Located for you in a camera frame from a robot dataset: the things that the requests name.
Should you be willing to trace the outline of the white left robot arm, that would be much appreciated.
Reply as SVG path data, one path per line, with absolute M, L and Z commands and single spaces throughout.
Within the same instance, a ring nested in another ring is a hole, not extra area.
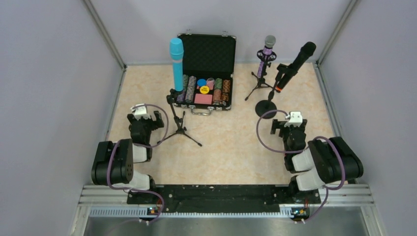
M 116 143 L 112 141 L 104 141 L 98 144 L 91 169 L 93 184 L 108 185 L 107 170 L 112 157 L 110 184 L 114 188 L 138 189 L 142 191 L 151 189 L 153 184 L 151 176 L 136 171 L 134 164 L 151 160 L 151 132 L 164 127 L 161 113 L 154 111 L 153 114 L 152 116 L 147 112 L 140 112 L 139 110 L 128 114 L 130 138 L 119 141 L 115 151 L 113 149 Z

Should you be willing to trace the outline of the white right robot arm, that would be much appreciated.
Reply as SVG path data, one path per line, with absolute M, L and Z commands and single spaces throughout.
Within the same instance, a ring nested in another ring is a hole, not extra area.
M 293 174 L 286 195 L 294 201 L 313 197 L 325 184 L 354 180 L 364 172 L 361 160 L 342 137 L 307 141 L 306 125 L 306 119 L 299 126 L 273 119 L 270 131 L 283 140 L 284 165 Z

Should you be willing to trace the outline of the small black tripod stand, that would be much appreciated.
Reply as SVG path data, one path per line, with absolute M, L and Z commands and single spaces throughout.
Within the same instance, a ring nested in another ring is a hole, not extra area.
M 171 111 L 172 111 L 173 116 L 174 116 L 174 123 L 175 123 L 175 125 L 177 127 L 177 130 L 173 134 L 171 134 L 171 135 L 169 135 L 169 136 L 167 136 L 165 138 L 162 138 L 162 140 L 158 141 L 157 144 L 161 144 L 163 141 L 167 140 L 168 138 L 173 137 L 174 135 L 184 135 L 187 138 L 189 138 L 192 141 L 194 141 L 198 146 L 202 147 L 203 145 L 201 143 L 199 143 L 198 141 L 196 141 L 195 139 L 193 139 L 192 137 L 190 137 L 188 134 L 186 134 L 187 129 L 183 125 L 183 119 L 185 117 L 185 111 L 182 113 L 182 117 L 179 117 L 177 115 L 175 109 L 174 109 L 174 102 L 176 101 L 177 97 L 181 93 L 182 93 L 182 91 L 176 91 L 175 89 L 172 88 L 172 89 L 170 89 L 170 94 L 168 94 L 166 96 L 167 103 L 170 105 Z

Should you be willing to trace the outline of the round base clamp stand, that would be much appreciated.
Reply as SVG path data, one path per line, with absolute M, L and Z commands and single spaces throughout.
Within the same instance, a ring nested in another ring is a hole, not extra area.
M 298 72 L 298 69 L 294 68 L 294 65 L 292 63 L 289 65 L 279 64 L 277 70 L 278 73 L 275 77 L 275 83 L 272 87 L 271 92 L 268 95 L 267 100 L 261 100 L 255 106 L 256 114 L 263 119 L 271 119 L 275 117 L 277 113 L 277 106 L 272 101 L 275 93 L 280 93 L 286 86 L 286 84 Z

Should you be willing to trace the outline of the black microphone orange end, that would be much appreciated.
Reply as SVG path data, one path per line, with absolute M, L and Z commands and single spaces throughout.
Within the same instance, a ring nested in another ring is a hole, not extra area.
M 276 76 L 275 89 L 281 92 L 288 82 L 298 73 L 303 64 L 314 54 L 316 44 L 309 41 L 305 43 L 295 60 L 288 66 L 280 64 L 277 67 L 278 74 Z

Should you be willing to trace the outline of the shock mount tripod stand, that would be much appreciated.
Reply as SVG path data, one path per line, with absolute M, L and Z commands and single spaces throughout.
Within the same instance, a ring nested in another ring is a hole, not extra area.
M 261 52 L 262 52 L 262 50 L 259 50 L 257 52 L 257 57 L 259 59 L 260 59 L 261 56 L 258 55 L 258 54 L 260 54 Z M 271 66 L 271 63 L 274 60 L 276 60 L 276 53 L 272 51 L 272 54 L 270 55 L 269 59 L 266 60 L 266 64 L 263 66 L 263 73 L 262 73 L 262 76 L 260 78 L 254 72 L 251 72 L 251 75 L 254 76 L 257 79 L 257 84 L 251 90 L 251 92 L 246 96 L 245 101 L 247 101 L 249 99 L 249 97 L 251 96 L 251 94 L 257 89 L 272 88 L 271 85 L 266 83 L 265 76 L 267 75 L 267 68 Z

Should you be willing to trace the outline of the purple glitter microphone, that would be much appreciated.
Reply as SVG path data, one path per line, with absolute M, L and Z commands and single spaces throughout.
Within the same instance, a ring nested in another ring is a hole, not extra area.
M 276 38 L 273 35 L 268 35 L 265 38 L 265 46 L 262 49 L 262 52 L 258 55 L 260 55 L 260 65 L 259 65 L 259 69 L 258 69 L 258 73 L 257 76 L 260 78 L 262 76 L 263 73 L 263 66 L 266 64 L 266 60 L 269 59 L 270 55 L 272 54 L 272 49 L 273 46 L 276 43 Z

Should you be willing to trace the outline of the teal microphone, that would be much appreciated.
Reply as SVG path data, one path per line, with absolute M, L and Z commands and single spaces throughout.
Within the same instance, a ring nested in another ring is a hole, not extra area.
M 170 40 L 169 52 L 173 65 L 174 90 L 183 91 L 183 42 L 180 38 L 172 38 Z

